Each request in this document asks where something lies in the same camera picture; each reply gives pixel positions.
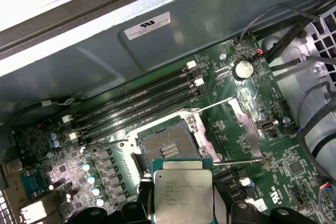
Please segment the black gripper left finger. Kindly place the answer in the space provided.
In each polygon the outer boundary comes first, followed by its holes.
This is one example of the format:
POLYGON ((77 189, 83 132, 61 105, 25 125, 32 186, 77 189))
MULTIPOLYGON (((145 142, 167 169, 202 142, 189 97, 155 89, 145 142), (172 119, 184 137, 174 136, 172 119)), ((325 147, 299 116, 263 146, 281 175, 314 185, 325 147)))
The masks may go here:
POLYGON ((151 180, 144 180, 139 185, 139 195, 136 201, 125 204, 121 209, 108 214, 100 207, 89 207, 80 213, 71 216, 67 223, 151 223, 149 211, 152 207, 152 193, 154 183, 151 180))

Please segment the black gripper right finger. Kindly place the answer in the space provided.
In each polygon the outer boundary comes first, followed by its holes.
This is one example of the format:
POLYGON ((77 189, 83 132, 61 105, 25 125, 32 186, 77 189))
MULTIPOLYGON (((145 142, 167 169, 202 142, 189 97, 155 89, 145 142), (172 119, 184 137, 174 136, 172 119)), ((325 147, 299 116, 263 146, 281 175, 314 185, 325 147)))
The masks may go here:
POLYGON ((309 224, 314 221, 301 213, 286 207, 274 208, 269 215, 260 212, 253 204, 238 201, 230 207, 223 200, 217 189, 214 188, 214 222, 215 223, 283 223, 283 224, 309 224))

